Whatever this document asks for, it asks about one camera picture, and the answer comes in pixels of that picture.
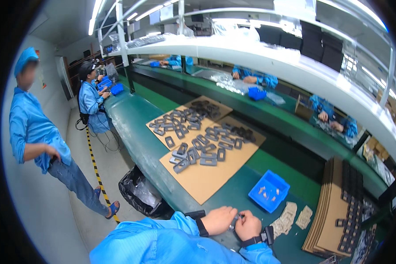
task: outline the yellow black warning tape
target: yellow black warning tape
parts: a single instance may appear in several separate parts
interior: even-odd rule
[[[108,199],[106,191],[104,190],[103,183],[101,182],[100,175],[98,174],[97,165],[96,165],[95,159],[94,159],[94,154],[92,154],[90,131],[88,130],[88,127],[86,128],[86,138],[88,139],[88,147],[90,148],[92,164],[94,165],[95,175],[97,177],[98,184],[100,185],[101,192],[103,193],[103,196],[104,196],[104,199],[106,200],[107,205],[110,206],[111,205],[110,200]],[[117,224],[120,224],[120,221],[119,221],[119,218],[117,217],[117,215],[113,215],[113,219],[116,221]]]

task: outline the trash bin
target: trash bin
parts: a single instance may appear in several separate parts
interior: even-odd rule
[[[136,165],[120,180],[119,190],[133,208],[148,217],[156,218],[172,210]]]

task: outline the blue plastic bin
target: blue plastic bin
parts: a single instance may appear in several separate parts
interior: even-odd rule
[[[117,95],[118,93],[120,93],[121,91],[123,91],[123,85],[121,83],[116,84],[115,86],[111,87],[110,92],[113,95]]]
[[[111,81],[109,79],[107,79],[106,81],[100,82],[98,84],[98,89],[101,91],[101,89],[104,88],[104,86],[109,87],[111,85]]]
[[[249,87],[248,88],[248,96],[255,101],[264,99],[267,96],[267,93],[263,90],[260,91],[258,87]]]
[[[268,170],[248,193],[248,196],[269,213],[273,213],[286,198],[289,189],[290,185],[284,179]]]
[[[149,65],[150,65],[151,67],[159,67],[159,66],[160,66],[160,62],[158,62],[158,61],[151,61],[151,62],[149,63]]]

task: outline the jeans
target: jeans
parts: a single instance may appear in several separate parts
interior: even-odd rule
[[[100,215],[107,216],[108,208],[101,204],[95,195],[94,189],[86,180],[84,174],[72,158],[70,166],[55,160],[50,162],[48,172],[59,181],[63,182],[66,187],[76,193],[78,199],[83,202],[86,207]]]

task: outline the blue hairnet cap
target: blue hairnet cap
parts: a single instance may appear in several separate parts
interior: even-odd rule
[[[38,55],[35,52],[34,47],[29,47],[26,50],[22,51],[22,54],[19,57],[18,62],[16,62],[15,77],[22,71],[22,69],[24,68],[25,64],[28,61],[37,61],[37,60],[38,60]]]

